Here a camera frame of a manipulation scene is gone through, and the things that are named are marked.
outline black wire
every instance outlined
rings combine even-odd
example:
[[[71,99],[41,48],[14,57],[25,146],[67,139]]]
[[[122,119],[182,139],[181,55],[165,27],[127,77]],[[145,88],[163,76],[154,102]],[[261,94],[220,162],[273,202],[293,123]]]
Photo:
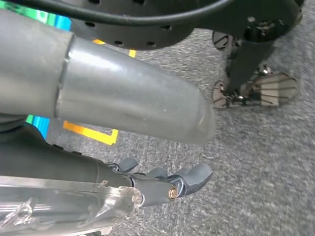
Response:
[[[5,0],[82,21],[117,26],[163,26],[190,22],[224,8],[234,0],[218,0],[205,7],[173,15],[134,17],[93,11],[57,0]]]

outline bolt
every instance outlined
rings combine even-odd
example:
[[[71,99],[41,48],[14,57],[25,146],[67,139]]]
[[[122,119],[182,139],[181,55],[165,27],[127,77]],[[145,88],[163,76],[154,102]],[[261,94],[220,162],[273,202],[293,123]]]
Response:
[[[178,197],[178,189],[175,186],[172,186],[168,190],[168,198],[171,201]]]

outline gray plastic tube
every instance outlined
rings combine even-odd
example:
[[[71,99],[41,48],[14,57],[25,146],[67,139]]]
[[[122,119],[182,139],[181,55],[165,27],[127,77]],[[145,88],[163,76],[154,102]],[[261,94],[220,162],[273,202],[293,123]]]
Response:
[[[197,88],[104,46],[0,10],[0,113],[35,114],[183,143],[215,134]]]

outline yellow tape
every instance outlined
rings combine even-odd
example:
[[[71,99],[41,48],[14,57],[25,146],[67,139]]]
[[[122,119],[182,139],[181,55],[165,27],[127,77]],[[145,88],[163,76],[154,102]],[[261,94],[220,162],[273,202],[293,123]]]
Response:
[[[104,42],[98,40],[98,39],[96,39],[93,42],[96,43],[96,44],[98,44],[98,45],[105,44]],[[130,50],[129,51],[129,56],[131,56],[132,58],[134,58],[135,55],[136,55],[135,50]],[[99,142],[105,143],[105,144],[107,144],[107,145],[116,144],[116,142],[117,141],[117,138],[118,138],[118,130],[116,130],[116,129],[113,129],[112,131],[111,135],[108,135],[108,134],[104,134],[104,133],[102,133],[102,132],[98,132],[98,131],[92,130],[92,129],[85,128],[85,127],[83,127],[83,126],[73,124],[73,123],[70,123],[70,122],[68,122],[68,121],[65,121],[63,123],[63,129],[69,130],[69,131],[77,133],[77,134],[84,135],[84,136],[86,136],[86,137],[88,137],[88,138],[97,140]]]
[[[98,40],[98,39],[94,40],[94,41],[92,41],[92,42],[93,42],[93,43],[98,44],[98,45],[103,45],[103,44],[105,44],[105,42],[103,42],[103,41],[100,41],[100,40]]]

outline transparent plastic panel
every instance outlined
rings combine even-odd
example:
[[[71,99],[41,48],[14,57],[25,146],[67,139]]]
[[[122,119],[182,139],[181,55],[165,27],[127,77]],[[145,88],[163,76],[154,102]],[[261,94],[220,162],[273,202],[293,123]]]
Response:
[[[141,194],[135,188],[106,183],[0,176],[0,235],[75,236],[108,231],[141,202]]]

